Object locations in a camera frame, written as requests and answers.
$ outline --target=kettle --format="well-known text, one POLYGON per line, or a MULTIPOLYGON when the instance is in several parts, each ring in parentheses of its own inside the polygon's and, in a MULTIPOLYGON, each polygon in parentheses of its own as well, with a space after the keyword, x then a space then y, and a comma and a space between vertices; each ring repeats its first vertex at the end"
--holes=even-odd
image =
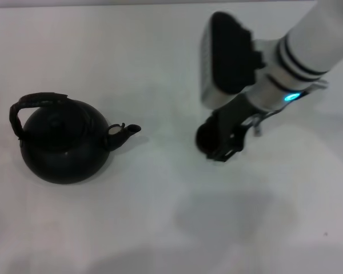
POLYGON ((94 107, 54 92, 23 96, 10 108, 9 119, 26 165, 38 177, 55 184, 91 177, 105 164, 110 151, 141 131, 135 124, 108 126, 94 107), (34 107, 39 109, 22 127, 19 111, 34 107))

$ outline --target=black stripe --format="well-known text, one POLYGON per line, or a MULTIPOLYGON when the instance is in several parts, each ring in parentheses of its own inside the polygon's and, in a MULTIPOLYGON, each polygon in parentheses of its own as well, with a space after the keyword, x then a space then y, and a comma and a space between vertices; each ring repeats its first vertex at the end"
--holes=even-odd
POLYGON ((315 82, 318 81, 320 78, 315 78, 315 79, 311 79, 311 78, 306 78, 304 76, 301 76, 299 74, 297 74, 295 71, 293 71, 284 61, 282 55, 281 55, 281 51, 280 51, 280 44, 282 43, 282 40, 280 41, 280 43, 278 43, 277 48, 276 48, 276 56, 277 56, 277 60, 278 63, 280 64, 281 67, 283 67, 293 78, 296 78, 299 81, 302 82, 315 82))
POLYGON ((269 80, 272 84, 274 84, 274 86, 275 86, 276 88, 280 89, 281 91, 283 91, 283 92, 285 92, 285 93, 290 93, 290 94, 292 94, 292 93, 302 93, 302 92, 304 92, 303 90, 291 90, 291 89, 289 89, 289 88, 287 88, 287 87, 284 87, 284 86, 283 86, 281 83, 279 83, 273 76, 271 76, 271 75, 269 75, 269 74, 267 74, 266 76, 267 76, 268 80, 269 80))
POLYGON ((322 72, 322 71, 315 71, 315 70, 311 70, 307 67, 305 67, 303 64, 301 64, 297 58, 293 55, 290 46, 289 46, 289 42, 288 42, 288 35, 285 36, 284 38, 285 40, 285 50, 287 52, 288 57, 290 58, 290 60, 292 61, 292 63, 294 63, 300 70, 306 72, 307 74, 312 74, 312 75, 316 75, 316 76, 322 76, 326 73, 328 73, 327 71, 322 72))

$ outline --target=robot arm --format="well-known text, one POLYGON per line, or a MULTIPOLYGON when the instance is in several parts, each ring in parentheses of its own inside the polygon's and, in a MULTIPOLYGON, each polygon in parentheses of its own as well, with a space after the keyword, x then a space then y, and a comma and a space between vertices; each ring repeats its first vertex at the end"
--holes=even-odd
POLYGON ((248 51, 246 30, 234 31, 236 21, 231 17, 233 22, 229 23, 226 16, 229 15, 214 15, 204 35, 203 52, 211 52, 204 58, 212 60, 204 60, 204 71, 212 71, 203 75, 202 101, 215 111, 198 129, 196 138, 198 148, 209 159, 222 162, 244 148, 250 127, 258 129, 262 120, 292 101, 325 87, 321 78, 343 60, 343 0, 319 1, 286 36, 277 41, 250 41, 248 51), (232 45, 241 45, 234 50, 245 54, 224 53, 221 44, 225 40, 231 43, 231 39, 224 38, 228 35, 236 36, 232 45), (258 48, 260 56, 254 51, 258 48), (223 52, 227 60, 218 56, 221 53, 214 53, 215 49, 223 52), (218 74, 226 69, 243 70, 245 77, 240 75, 231 81, 223 73, 218 74))

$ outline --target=kettle spout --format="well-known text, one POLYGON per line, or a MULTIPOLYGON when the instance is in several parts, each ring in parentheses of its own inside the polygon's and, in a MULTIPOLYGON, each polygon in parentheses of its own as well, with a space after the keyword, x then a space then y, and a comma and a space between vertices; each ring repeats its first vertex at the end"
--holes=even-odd
POLYGON ((119 124, 113 124, 106 131, 105 148, 108 151, 114 151, 139 131, 141 131, 141 127, 135 124, 130 124, 127 127, 125 127, 124 123, 121 126, 119 124))

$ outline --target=kettle lid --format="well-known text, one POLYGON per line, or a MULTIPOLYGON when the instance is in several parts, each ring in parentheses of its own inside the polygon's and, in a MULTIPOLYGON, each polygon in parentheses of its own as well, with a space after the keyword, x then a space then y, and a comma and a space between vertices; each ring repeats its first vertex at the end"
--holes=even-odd
POLYGON ((10 122, 20 140, 45 149, 64 149, 91 130, 89 114, 67 95, 38 93, 22 97, 10 108, 10 122), (22 128, 18 112, 23 108, 39 107, 22 128))
POLYGON ((85 121, 73 104, 42 107, 24 126, 29 141, 48 149, 66 148, 79 141, 85 131, 85 121))

